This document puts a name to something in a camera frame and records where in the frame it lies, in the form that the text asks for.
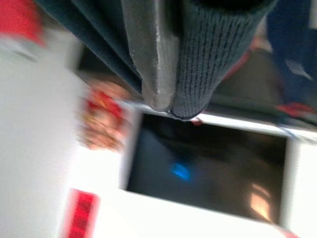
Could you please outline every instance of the dark screen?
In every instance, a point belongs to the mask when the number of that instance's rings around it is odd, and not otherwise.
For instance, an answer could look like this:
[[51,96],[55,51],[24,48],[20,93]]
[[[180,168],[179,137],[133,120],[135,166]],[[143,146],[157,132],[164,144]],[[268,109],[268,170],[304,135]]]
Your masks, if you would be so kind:
[[278,224],[286,138],[144,115],[127,190]]

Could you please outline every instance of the knit sleeve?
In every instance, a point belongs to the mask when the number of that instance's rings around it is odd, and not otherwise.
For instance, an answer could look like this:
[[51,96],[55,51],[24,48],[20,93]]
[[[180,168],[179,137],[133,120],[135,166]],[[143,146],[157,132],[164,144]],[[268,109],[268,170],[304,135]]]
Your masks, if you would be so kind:
[[176,94],[170,114],[188,120],[208,105],[225,74],[248,49],[257,25],[277,0],[226,10],[185,0]]

